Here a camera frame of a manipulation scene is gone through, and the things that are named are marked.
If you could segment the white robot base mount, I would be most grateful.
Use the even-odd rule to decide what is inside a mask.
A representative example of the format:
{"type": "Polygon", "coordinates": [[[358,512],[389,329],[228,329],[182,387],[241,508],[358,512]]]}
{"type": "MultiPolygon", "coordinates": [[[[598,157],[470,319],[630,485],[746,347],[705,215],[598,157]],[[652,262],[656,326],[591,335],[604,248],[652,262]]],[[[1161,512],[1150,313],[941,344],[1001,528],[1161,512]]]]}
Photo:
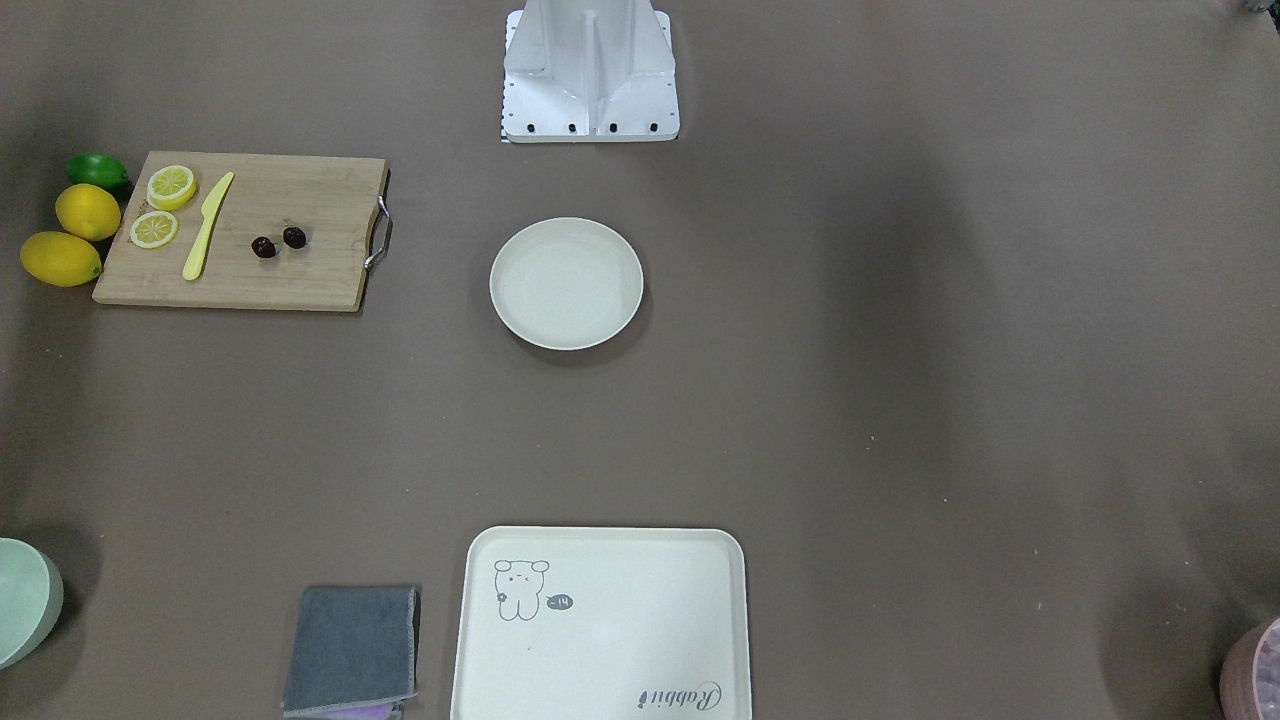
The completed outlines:
{"type": "Polygon", "coordinates": [[[527,1],[506,17],[500,138],[678,137],[672,23],[649,1],[527,1]]]}

